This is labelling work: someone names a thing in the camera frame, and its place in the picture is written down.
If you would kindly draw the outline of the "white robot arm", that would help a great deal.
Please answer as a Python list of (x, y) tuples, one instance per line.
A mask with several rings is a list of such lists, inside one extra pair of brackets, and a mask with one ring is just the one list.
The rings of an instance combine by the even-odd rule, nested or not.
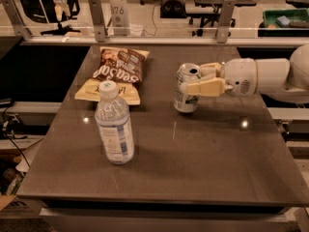
[(202, 76), (185, 81), (187, 95), (249, 97), (263, 94), (280, 102), (309, 102), (309, 45), (298, 47), (287, 58), (237, 58), (224, 64), (201, 66)]

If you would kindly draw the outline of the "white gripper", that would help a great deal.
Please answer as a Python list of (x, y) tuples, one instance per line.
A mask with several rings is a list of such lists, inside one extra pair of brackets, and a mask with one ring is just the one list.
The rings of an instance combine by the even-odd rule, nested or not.
[(217, 62), (201, 65), (201, 74), (205, 79), (184, 82), (181, 91), (202, 97), (219, 97), (225, 92), (234, 97), (247, 97), (255, 93), (257, 65), (253, 59), (233, 59), (221, 67)]

